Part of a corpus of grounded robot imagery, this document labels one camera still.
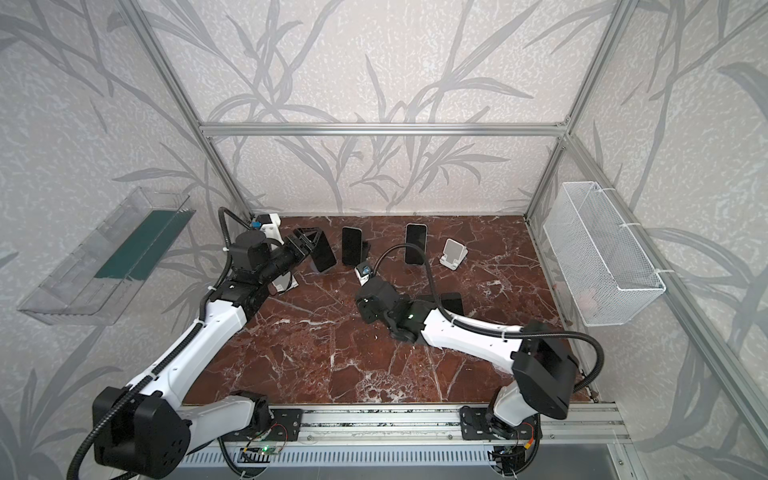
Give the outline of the phone pink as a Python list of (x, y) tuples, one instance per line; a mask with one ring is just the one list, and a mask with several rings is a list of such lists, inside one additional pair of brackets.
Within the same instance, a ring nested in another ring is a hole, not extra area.
[(440, 294), (440, 302), (445, 310), (452, 314), (464, 315), (462, 296), (458, 292), (446, 292)]

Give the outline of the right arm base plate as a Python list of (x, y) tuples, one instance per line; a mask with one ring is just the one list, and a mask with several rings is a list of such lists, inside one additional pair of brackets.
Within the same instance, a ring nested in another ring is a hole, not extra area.
[(459, 409), (459, 420), (463, 440), (527, 442), (536, 436), (540, 416), (529, 416), (520, 425), (510, 426), (492, 415), (487, 408), (462, 406)]

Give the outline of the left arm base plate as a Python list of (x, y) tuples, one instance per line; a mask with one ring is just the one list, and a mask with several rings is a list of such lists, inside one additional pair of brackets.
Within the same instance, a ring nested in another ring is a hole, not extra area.
[(301, 408), (272, 409), (272, 425), (260, 430), (258, 427), (246, 428), (225, 436), (226, 441), (274, 441), (296, 442), (302, 425), (304, 410)]

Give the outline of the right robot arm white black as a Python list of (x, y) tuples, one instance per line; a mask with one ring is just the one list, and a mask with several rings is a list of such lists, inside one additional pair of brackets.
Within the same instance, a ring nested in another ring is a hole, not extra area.
[(519, 430), (531, 434), (542, 416), (568, 417), (578, 362), (546, 325), (493, 326), (461, 315), (449, 320), (435, 302), (400, 294), (379, 277), (361, 286), (355, 304), (365, 323), (382, 323), (398, 341), (456, 350), (513, 376), (494, 393), (484, 418), (469, 422), (475, 436), (512, 439)]

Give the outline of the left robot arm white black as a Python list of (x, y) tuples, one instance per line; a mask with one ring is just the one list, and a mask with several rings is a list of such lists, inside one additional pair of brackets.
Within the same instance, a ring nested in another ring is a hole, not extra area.
[(261, 394), (237, 391), (189, 410), (182, 403), (208, 363), (255, 317), (270, 284), (309, 257), (322, 236), (317, 228), (297, 229), (278, 242), (249, 229), (227, 239), (224, 273), (203, 298), (198, 318), (125, 387), (107, 387), (94, 400), (93, 429), (76, 451), (68, 478), (78, 478), (92, 452), (97, 464), (120, 470), (125, 479), (161, 479), (189, 452), (227, 434), (267, 430), (272, 416)]

